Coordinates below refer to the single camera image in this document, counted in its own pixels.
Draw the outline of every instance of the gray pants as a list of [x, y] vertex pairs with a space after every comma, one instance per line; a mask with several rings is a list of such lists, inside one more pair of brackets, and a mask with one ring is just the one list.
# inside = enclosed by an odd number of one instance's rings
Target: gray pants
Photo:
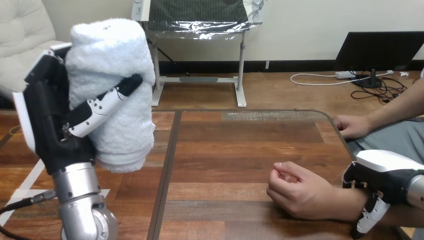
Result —
[[[420, 164], [424, 163], [424, 122], [402, 121], [347, 143], [353, 155], [362, 150], [387, 150]], [[413, 240], [424, 240], [424, 228], [417, 228]]]

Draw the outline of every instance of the robotic hand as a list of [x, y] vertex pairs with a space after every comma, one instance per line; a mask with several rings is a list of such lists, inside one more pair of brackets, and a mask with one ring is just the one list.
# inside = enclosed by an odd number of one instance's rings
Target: robotic hand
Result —
[[354, 239], [363, 237], [381, 220], [391, 205], [405, 204], [424, 210], [424, 165], [384, 150], [358, 153], [342, 178], [343, 188], [364, 188], [371, 197], [363, 208]]
[[[57, 196], [63, 240], [115, 240], [117, 220], [99, 195], [101, 188], [94, 169], [96, 149], [87, 134], [119, 109], [143, 79], [140, 75], [124, 78], [110, 91], [88, 99], [71, 111], [63, 61], [70, 48], [71, 44], [65, 43], [44, 51], [25, 78], [26, 89], [13, 94], [25, 141], [44, 162], [55, 189], [22, 200], [26, 205], [18, 202], [5, 209], [9, 211]], [[10, 234], [4, 229], [1, 232]]]

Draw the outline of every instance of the white towel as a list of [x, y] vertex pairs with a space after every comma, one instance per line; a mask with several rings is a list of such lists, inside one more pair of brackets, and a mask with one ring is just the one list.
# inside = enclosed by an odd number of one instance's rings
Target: white towel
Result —
[[124, 105], [89, 134], [97, 162], [111, 172], [139, 170], [153, 147], [152, 86], [155, 72], [141, 26], [132, 20], [109, 19], [71, 29], [72, 48], [65, 64], [70, 108], [95, 99], [123, 78], [140, 74], [143, 83]]

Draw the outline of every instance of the wooden tabletop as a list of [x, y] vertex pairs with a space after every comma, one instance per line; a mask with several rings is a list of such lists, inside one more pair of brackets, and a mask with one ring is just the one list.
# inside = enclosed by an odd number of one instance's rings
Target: wooden tabletop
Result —
[[[14, 112], [0, 112], [0, 204], [11, 196], [47, 190], [41, 172], [21, 183], [38, 158], [26, 147]], [[302, 110], [177, 110], [153, 113], [155, 145], [145, 166], [114, 174], [98, 168], [106, 205], [122, 240], [348, 240], [350, 224], [293, 219], [266, 194], [273, 163], [292, 161], [340, 186], [352, 156], [330, 119]], [[6, 229], [57, 240], [58, 202], [15, 211]], [[377, 227], [364, 239], [396, 239]]]

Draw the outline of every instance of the white power cord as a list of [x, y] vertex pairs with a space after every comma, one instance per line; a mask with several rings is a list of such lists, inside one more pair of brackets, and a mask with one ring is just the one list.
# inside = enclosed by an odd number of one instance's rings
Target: white power cord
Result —
[[[392, 70], [388, 70], [386, 73], [375, 75], [375, 76], [381, 77], [381, 76], [390, 75], [390, 74], [393, 74]], [[318, 76], [318, 77], [325, 77], [325, 78], [335, 78], [336, 77], [336, 75], [319, 75], [319, 74], [311, 74], [311, 73], [299, 73], [299, 74], [295, 74], [295, 75], [291, 76], [290, 81], [292, 81], [295, 84], [307, 85], [307, 86], [331, 86], [331, 85], [347, 84], [347, 83], [361, 81], [361, 80], [371, 78], [370, 76], [367, 76], [367, 77], [364, 77], [364, 78], [361, 78], [361, 79], [355, 79], [355, 80], [350, 80], [350, 81], [341, 81], [341, 82], [336, 82], [336, 83], [303, 83], [303, 82], [296, 82], [296, 81], [293, 80], [294, 77], [300, 76], [300, 75]]]

